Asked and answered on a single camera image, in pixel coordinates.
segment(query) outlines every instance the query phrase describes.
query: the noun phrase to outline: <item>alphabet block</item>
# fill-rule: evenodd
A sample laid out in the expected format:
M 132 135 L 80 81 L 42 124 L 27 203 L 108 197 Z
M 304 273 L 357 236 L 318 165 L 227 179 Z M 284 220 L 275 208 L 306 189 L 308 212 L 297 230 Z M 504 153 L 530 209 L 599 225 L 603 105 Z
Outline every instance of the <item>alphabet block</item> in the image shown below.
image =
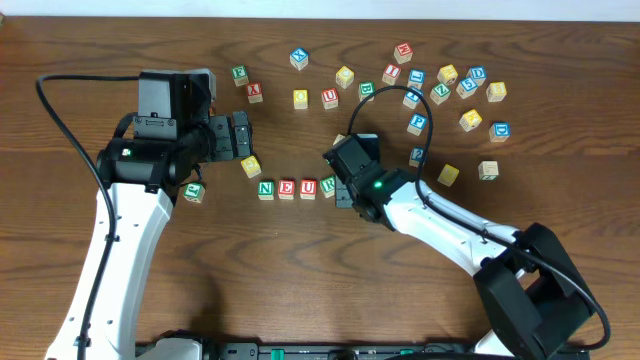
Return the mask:
M 300 198 L 307 200 L 316 199 L 316 191 L 318 190 L 318 182 L 315 180 L 302 180 L 300 183 Z
M 453 84 L 454 82 L 456 82 L 457 78 L 458 72 L 456 71 L 456 68 L 453 67 L 453 65 L 443 66 L 438 72 L 438 81 L 445 85 Z
M 251 83 L 247 85 L 247 97 L 249 103 L 262 102 L 262 86 L 260 83 Z
M 422 70 L 412 69 L 409 72 L 409 81 L 407 82 L 407 87 L 415 87 L 418 89 L 422 89 L 422 84 L 424 84 L 424 79 L 427 77 L 427 73 Z
M 338 90 L 336 88 L 322 90 L 322 105 L 325 110 L 338 107 Z
M 258 198 L 260 200 L 273 200 L 275 184 L 273 181 L 260 181 L 258 184 Z
M 249 74 L 247 74 L 247 68 L 244 65 L 238 65 L 231 68 L 231 75 L 233 75 L 233 82 L 236 86 L 247 85 L 249 83 Z
M 289 61 L 293 67 L 300 71 L 309 63 L 309 53 L 303 48 L 297 48 L 289 55 Z
M 351 85 L 356 74 L 346 66 L 343 66 L 336 73 L 336 83 L 346 89 Z
M 480 114 L 476 111 L 476 109 L 472 109 L 467 111 L 460 118 L 460 126 L 464 129 L 464 131 L 469 132 L 480 125 L 482 122 L 482 118 Z
M 251 179 L 252 177 L 262 172 L 262 169 L 260 168 L 260 164 L 258 163 L 258 159 L 256 159 L 256 157 L 253 155 L 242 160 L 240 162 L 240 165 L 242 165 L 242 168 L 244 169 L 244 172 L 247 173 L 247 176 L 249 177 L 249 179 Z
M 459 173 L 460 170 L 454 168 L 449 164 L 446 164 L 444 168 L 442 168 L 440 176 L 438 176 L 438 182 L 446 186 L 451 186 L 451 184 L 456 181 Z
M 358 94 L 360 95 L 360 101 L 362 101 L 367 96 L 373 94 L 376 91 L 376 85 L 373 81 L 367 81 L 360 83 L 360 89 L 358 90 Z
M 495 180 L 498 177 L 498 162 L 483 161 L 478 166 L 480 180 Z
M 384 73 L 382 74 L 382 81 L 389 85 L 395 85 L 398 77 L 400 77 L 400 68 L 395 65 L 389 64 L 384 69 Z
M 293 200 L 296 191 L 296 183 L 293 180 L 280 180 L 278 185 L 278 198 L 280 200 Z
M 307 90 L 293 90 L 293 108 L 306 109 L 309 107 L 309 93 Z
M 413 49 L 409 46 L 409 43 L 400 44 L 396 46 L 396 49 L 393 51 L 393 56 L 396 58 L 398 64 L 404 64 L 411 60 Z
M 507 96 L 507 87 L 503 82 L 495 82 L 487 87 L 487 100 L 489 102 L 502 101 Z

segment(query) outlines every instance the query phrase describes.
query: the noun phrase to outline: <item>wooden table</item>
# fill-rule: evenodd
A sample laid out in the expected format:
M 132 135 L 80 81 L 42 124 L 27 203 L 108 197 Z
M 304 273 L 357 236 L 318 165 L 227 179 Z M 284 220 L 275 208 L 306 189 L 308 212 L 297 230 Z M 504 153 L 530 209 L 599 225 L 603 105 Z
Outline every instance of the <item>wooden table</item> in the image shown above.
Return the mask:
M 7 18 L 0 29 L 0 358 L 44 356 L 64 319 L 92 232 L 97 186 L 40 105 L 46 73 L 135 75 L 209 68 L 220 113 L 244 109 L 254 126 L 263 176 L 321 178 L 321 154 L 346 131 L 357 83 L 382 86 L 394 45 L 415 50 L 403 64 L 427 71 L 485 66 L 504 81 L 503 102 L 485 85 L 433 105 L 435 135 L 424 178 L 443 196 L 497 222 L 551 227 L 607 310 L 613 340 L 594 359 L 640 351 L 640 35 L 636 24 L 375 22 L 226 19 Z M 288 54 L 303 46 L 298 72 Z M 264 87 L 248 104 L 230 69 L 247 66 Z M 324 110 L 320 91 L 348 65 L 356 83 Z M 292 90 L 308 89 L 308 110 Z M 122 115 L 137 108 L 135 83 L 57 82 L 46 93 L 92 156 Z M 383 164 L 408 168 L 424 142 L 406 132 L 412 111 L 400 92 L 368 104 L 357 131 L 382 139 Z M 484 121 L 465 133 L 471 108 Z M 490 143 L 494 121 L 512 136 Z M 482 160 L 500 177 L 478 180 Z M 460 169 L 451 188 L 435 181 Z M 264 342 L 477 340 L 489 330 L 471 278 L 433 249 L 336 209 L 333 199 L 259 201 L 258 179 L 237 162 L 205 169 L 204 204 L 181 199 L 156 250 L 138 339 L 186 328 L 217 339 Z M 601 335 L 591 319 L 577 339 Z

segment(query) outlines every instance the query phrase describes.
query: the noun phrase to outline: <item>toy block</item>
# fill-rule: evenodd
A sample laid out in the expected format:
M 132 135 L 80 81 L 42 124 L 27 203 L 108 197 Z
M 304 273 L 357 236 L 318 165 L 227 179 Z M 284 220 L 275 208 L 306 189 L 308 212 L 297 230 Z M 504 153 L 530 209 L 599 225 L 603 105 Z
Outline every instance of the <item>toy block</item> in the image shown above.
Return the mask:
M 449 95 L 451 95 L 451 90 L 449 90 L 447 85 L 438 84 L 434 86 L 433 90 L 431 90 L 429 97 L 434 103 L 436 103 L 436 105 L 440 105 L 449 98 Z
M 487 73 L 484 71 L 484 67 L 475 66 L 469 69 L 467 72 L 467 78 L 473 80 L 476 85 L 480 86 L 487 80 Z
M 351 69 L 343 66 L 336 73 L 336 83 L 346 89 L 351 85 L 355 76 L 356 74 Z
M 412 87 L 412 89 L 416 90 L 418 93 L 420 93 L 420 95 L 424 95 L 422 93 L 422 91 Z M 418 106 L 418 103 L 420 102 L 420 98 L 418 97 L 418 95 L 407 91 L 407 94 L 404 96 L 404 101 L 402 101 L 403 104 L 405 104 L 407 107 L 411 108 L 411 109 L 415 109 L 416 106 Z
M 460 126 L 464 129 L 464 131 L 469 132 L 480 125 L 482 122 L 482 118 L 480 114 L 476 111 L 476 109 L 472 109 L 467 111 L 460 118 Z
M 251 83 L 247 85 L 247 97 L 249 103 L 262 102 L 262 85 L 260 83 Z
M 240 161 L 244 172 L 247 173 L 249 179 L 260 174 L 262 169 L 260 169 L 260 164 L 258 163 L 258 159 L 255 156 L 251 155 L 248 158 Z
M 297 48 L 289 55 L 289 61 L 294 68 L 300 71 L 309 63 L 309 53 L 303 48 Z
M 187 201 L 201 203 L 204 198 L 204 186 L 198 183 L 187 184 L 182 194 Z
M 373 83 L 373 81 L 360 83 L 360 89 L 358 90 L 358 94 L 360 95 L 360 101 L 364 100 L 364 98 L 373 94 L 375 91 L 376 91 L 376 85 Z
M 322 90 L 322 105 L 324 105 L 325 110 L 338 107 L 338 100 L 338 90 L 336 88 Z
M 400 77 L 400 68 L 389 64 L 384 69 L 384 73 L 382 74 L 382 81 L 389 85 L 395 85 L 398 77 Z
M 236 86 L 247 85 L 249 83 L 249 74 L 247 74 L 247 68 L 244 65 L 238 65 L 231 68 L 231 75 L 233 75 L 233 82 Z
M 422 89 L 424 79 L 427 77 L 427 73 L 422 70 L 413 69 L 409 71 L 409 81 L 407 81 L 407 87 L 415 87 Z
M 487 100 L 489 102 L 502 101 L 507 96 L 507 87 L 503 82 L 491 83 L 487 87 Z
M 438 182 L 446 186 L 451 186 L 451 184 L 456 181 L 459 173 L 460 170 L 454 168 L 449 164 L 445 164 L 444 168 L 442 168 L 440 176 L 438 176 Z
M 278 198 L 281 200 L 293 200 L 296 191 L 296 182 L 293 180 L 280 180 L 278 184 Z
M 445 85 L 453 84 L 454 82 L 456 82 L 457 78 L 458 72 L 456 71 L 456 68 L 453 67 L 453 65 L 443 66 L 442 68 L 440 68 L 440 71 L 438 71 L 438 81 Z
M 332 197 L 336 193 L 336 180 L 333 175 L 326 179 L 320 180 L 320 189 L 325 198 Z
M 344 139 L 346 136 L 342 135 L 342 134 L 338 134 L 338 136 L 336 136 L 336 139 L 333 140 L 333 145 L 337 144 L 340 142 L 340 140 Z
M 420 158 L 422 158 L 422 152 L 424 150 L 419 147 L 414 147 L 411 150 L 411 156 L 409 156 L 409 166 L 418 167 L 420 164 Z
M 396 46 L 396 49 L 393 51 L 393 56 L 396 58 L 398 64 L 404 64 L 411 60 L 413 49 L 409 46 L 409 43 L 400 44 Z
M 461 98 L 466 99 L 478 90 L 478 85 L 471 79 L 466 78 L 460 81 L 456 92 Z
M 480 180 L 495 180 L 498 177 L 498 162 L 497 161 L 483 161 L 478 166 L 478 174 Z
M 427 125 L 426 117 L 420 114 L 413 114 L 411 120 L 409 120 L 409 127 L 407 128 L 407 131 L 415 136 L 420 136 L 420 133 L 424 129 L 425 125 Z
M 273 194 L 275 190 L 275 184 L 273 181 L 260 181 L 258 184 L 258 198 L 260 200 L 273 200 L 275 199 Z
M 302 182 L 300 182 L 301 199 L 315 200 L 317 190 L 318 182 L 315 180 L 302 180 Z
M 309 107 L 309 93 L 307 90 L 293 90 L 293 108 L 306 109 Z
M 489 141 L 504 142 L 511 136 L 511 128 L 508 123 L 495 123 L 489 129 Z

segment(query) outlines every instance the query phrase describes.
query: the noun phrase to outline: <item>black cable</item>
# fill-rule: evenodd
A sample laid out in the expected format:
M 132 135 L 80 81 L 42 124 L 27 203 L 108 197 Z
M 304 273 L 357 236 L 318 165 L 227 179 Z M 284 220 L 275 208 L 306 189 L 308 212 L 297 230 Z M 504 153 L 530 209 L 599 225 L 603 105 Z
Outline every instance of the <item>black cable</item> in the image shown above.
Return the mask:
M 507 241 L 504 241 L 502 239 L 499 239 L 495 236 L 493 236 L 492 234 L 489 234 L 486 230 L 478 230 L 476 228 L 474 228 L 473 226 L 466 224 L 452 216 L 450 216 L 449 214 L 445 213 L 444 211 L 440 210 L 437 206 L 435 206 L 433 203 L 431 203 L 431 200 L 429 199 L 428 196 L 425 196 L 422 193 L 422 188 L 420 186 L 420 177 L 422 175 L 422 169 L 424 167 L 424 164 L 426 162 L 427 159 L 427 151 L 429 150 L 429 146 L 431 146 L 431 137 L 433 135 L 433 117 L 431 114 L 431 109 L 429 108 L 429 104 L 427 104 L 427 101 L 425 100 L 425 98 L 415 89 L 406 87 L 406 86 L 402 86 L 402 85 L 393 85 L 393 86 L 387 86 L 387 87 L 383 87 L 381 89 L 376 90 L 373 94 L 370 94 L 369 96 L 367 96 L 366 98 L 362 99 L 362 101 L 358 104 L 358 106 L 356 106 L 355 110 L 353 111 L 353 114 L 351 115 L 351 119 L 349 120 L 349 126 L 347 128 L 347 136 L 351 134 L 351 130 L 353 128 L 353 123 L 356 119 L 356 116 L 358 115 L 358 112 L 360 111 L 360 109 L 364 106 L 364 104 L 367 103 L 367 101 L 369 101 L 369 99 L 373 98 L 374 96 L 376 96 L 377 94 L 380 94 L 382 92 L 388 91 L 388 90 L 404 90 L 404 91 L 408 91 L 411 92 L 412 94 L 416 95 L 419 99 L 420 102 L 422 102 L 422 105 L 424 105 L 425 110 L 427 111 L 427 121 L 429 124 L 429 132 L 427 134 L 427 141 L 425 143 L 425 147 L 424 150 L 422 151 L 422 157 L 420 158 L 420 162 L 418 163 L 418 170 L 416 173 L 416 180 L 415 180 L 415 186 L 416 186 L 416 193 L 418 194 L 418 196 L 420 197 L 420 200 L 422 200 L 423 204 L 430 208 L 431 210 L 433 210 L 434 212 L 438 213 L 439 215 L 443 216 L 444 218 L 448 219 L 449 221 L 460 225 L 462 227 L 464 227 L 465 229 L 472 231 L 480 236 L 482 236 L 484 239 L 492 241 L 498 245 L 504 246 L 505 248 L 510 249 L 511 251 L 513 251 L 514 253 L 518 254 L 519 256 L 522 256 L 523 258 L 527 259 L 528 261 L 538 265 L 539 267 L 550 271 L 554 274 L 556 274 L 557 276 L 561 277 L 563 280 L 565 280 L 567 283 L 569 283 L 572 287 L 574 287 L 576 289 L 576 291 L 580 294 L 580 297 L 582 298 L 582 300 L 587 303 L 587 305 L 591 308 L 591 310 L 593 312 L 595 312 L 596 314 L 598 314 L 598 317 L 600 318 L 600 321 L 602 322 L 602 328 L 603 328 L 603 336 L 602 338 L 594 343 L 594 344 L 590 344 L 590 345 L 583 345 L 583 346 L 573 346 L 573 345 L 565 345 L 562 349 L 560 349 L 561 352 L 584 352 L 584 351 L 593 351 L 593 350 L 597 350 L 600 349 L 602 347 L 604 347 L 609 340 L 611 339 L 611 324 L 609 323 L 609 319 L 607 317 L 607 314 L 605 313 L 604 309 L 602 308 L 602 306 L 600 306 L 600 304 L 596 301 L 596 299 L 590 295 L 585 289 L 582 288 L 582 286 L 580 286 L 575 280 L 573 280 L 569 275 L 567 275 L 567 271 L 562 271 L 559 268 L 561 268 L 561 266 L 557 265 L 557 264 L 550 264 L 549 262 L 543 260 L 542 258 L 532 255 L 530 253 L 528 253 L 525 250 L 522 250 L 520 248 L 518 248 L 517 246 L 515 246 L 512 243 L 509 243 Z
M 49 116 L 53 119 L 53 122 L 58 125 L 62 134 L 67 137 L 71 145 L 78 151 L 82 160 L 89 167 L 89 171 L 95 178 L 98 183 L 98 187 L 100 188 L 100 192 L 104 197 L 105 205 L 107 207 L 107 213 L 109 214 L 109 232 L 105 238 L 105 247 L 102 253 L 102 258 L 100 259 L 100 264 L 98 265 L 98 270 L 96 271 L 96 277 L 93 280 L 93 285 L 91 286 L 91 292 L 89 293 L 89 298 L 87 299 L 87 306 L 84 310 L 84 316 L 82 317 L 82 325 L 80 326 L 80 335 L 78 336 L 78 360 L 84 360 L 86 353 L 86 346 L 88 341 L 88 332 L 91 321 L 91 314 L 93 312 L 93 306 L 96 302 L 96 297 L 98 296 L 98 289 L 100 288 L 100 282 L 102 281 L 102 275 L 104 274 L 104 269 L 107 266 L 107 260 L 109 259 L 109 254 L 111 253 L 111 247 L 113 246 L 113 242 L 116 237 L 116 212 L 113 207 L 113 202 L 109 197 L 109 193 L 107 189 L 104 187 L 104 184 L 100 180 L 100 175 L 98 174 L 98 169 L 94 165 L 93 161 L 84 150 L 80 142 L 73 136 L 69 128 L 62 122 L 58 114 L 53 110 L 51 104 L 47 100 L 44 95 L 44 91 L 42 90 L 42 85 L 45 81 L 48 80 L 93 80 L 93 81 L 135 81 L 138 80 L 137 76 L 95 76 L 95 75 L 43 75 L 36 80 L 36 91 L 38 92 L 38 97 L 42 102 L 42 105 L 49 113 Z

